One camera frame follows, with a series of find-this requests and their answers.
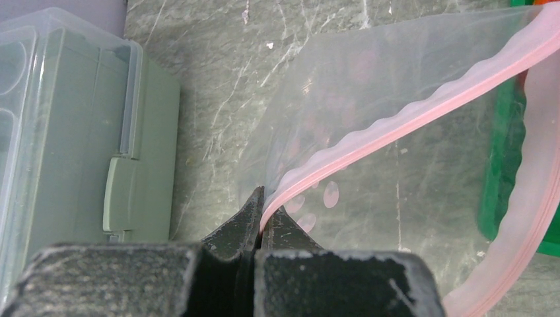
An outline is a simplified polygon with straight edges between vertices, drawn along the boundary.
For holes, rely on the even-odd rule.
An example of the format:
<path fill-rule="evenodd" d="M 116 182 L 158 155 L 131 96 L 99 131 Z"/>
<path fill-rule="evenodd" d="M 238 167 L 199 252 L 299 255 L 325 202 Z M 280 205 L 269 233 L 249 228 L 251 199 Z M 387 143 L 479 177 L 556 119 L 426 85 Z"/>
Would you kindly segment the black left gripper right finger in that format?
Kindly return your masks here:
<path fill-rule="evenodd" d="M 415 254 L 326 250 L 278 210 L 255 255 L 254 316 L 445 316 Z"/>

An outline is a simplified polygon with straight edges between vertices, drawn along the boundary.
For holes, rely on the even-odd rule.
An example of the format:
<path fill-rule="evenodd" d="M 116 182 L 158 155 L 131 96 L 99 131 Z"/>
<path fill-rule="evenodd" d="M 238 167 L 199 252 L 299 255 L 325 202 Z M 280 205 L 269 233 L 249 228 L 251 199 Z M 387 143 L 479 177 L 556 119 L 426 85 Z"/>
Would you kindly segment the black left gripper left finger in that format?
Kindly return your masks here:
<path fill-rule="evenodd" d="M 198 242 L 54 244 L 2 316 L 251 316 L 264 188 Z"/>

